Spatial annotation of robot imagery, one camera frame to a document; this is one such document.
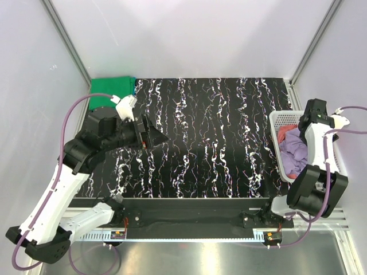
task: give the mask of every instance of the red cloth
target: red cloth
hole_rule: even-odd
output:
[[[295,174],[289,174],[289,175],[287,175],[287,177],[289,177],[290,179],[296,179],[297,178],[297,175],[295,175]]]
[[[281,126],[278,132],[278,144],[280,144],[284,139],[286,139],[286,132],[293,130],[294,128],[297,128],[297,126],[298,126],[297,124]]]

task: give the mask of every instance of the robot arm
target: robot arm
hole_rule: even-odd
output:
[[[61,221],[61,218],[81,185],[95,167],[104,161],[107,151],[120,147],[149,149],[168,140],[154,128],[147,115],[134,117],[132,108],[135,102],[136,98],[128,96],[117,104],[116,109],[97,108],[88,115],[85,127],[64,146],[57,186],[54,187],[54,181],[58,166],[41,200],[26,221],[7,231],[6,237],[17,244],[25,232],[32,228],[21,246],[34,260],[53,264],[84,234],[101,225],[121,223],[123,205],[120,195],[105,198],[92,209],[67,221]],[[35,215],[49,196],[49,202],[32,225]]]
[[[270,199],[257,214],[245,215],[262,223],[265,227],[277,227],[284,222],[286,216],[294,212],[316,216],[322,210],[325,198],[325,189],[317,188],[317,184],[323,187],[326,184],[324,136],[327,131],[341,129],[348,124],[349,120],[345,117],[328,116],[325,101],[309,100],[298,124],[300,138],[307,144],[308,164],[292,183],[287,195]],[[330,164],[331,186],[327,206],[321,215],[323,218],[331,214],[348,185],[347,176],[340,174],[334,159],[335,137],[337,136],[330,136],[327,139],[329,155],[327,162]]]

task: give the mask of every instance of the metal floor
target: metal floor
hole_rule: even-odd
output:
[[[283,243],[299,238],[283,232]],[[96,242],[72,246],[75,265],[85,274],[103,274],[114,261],[114,253]],[[110,274],[347,274],[333,232],[311,231],[298,245],[283,249],[255,249],[240,243],[147,243],[126,242],[118,246],[119,263]],[[68,255],[40,274],[76,274]]]

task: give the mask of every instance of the cable clip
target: cable clip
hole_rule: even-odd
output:
[[[118,104],[121,101],[121,98],[118,96],[113,95],[111,101],[115,104]]]
[[[341,107],[335,110],[336,115],[340,115],[342,112],[344,112],[344,110],[342,110]]]
[[[323,138],[333,138],[333,136],[334,136],[334,134],[333,133],[326,133],[326,134],[324,134],[322,137]]]

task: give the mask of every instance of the white wall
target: white wall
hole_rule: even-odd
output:
[[[40,199],[57,162],[64,115],[88,87],[40,1],[0,1],[0,60],[0,273],[12,275],[21,272],[11,267],[15,246],[6,230],[20,225]]]
[[[53,0],[91,77],[285,77],[332,0]]]
[[[367,2],[344,1],[296,83],[303,106],[310,98],[327,100],[328,110],[367,107]],[[345,111],[349,129],[367,131],[367,112]],[[339,147],[349,176],[341,205],[367,272],[367,136],[340,134]]]

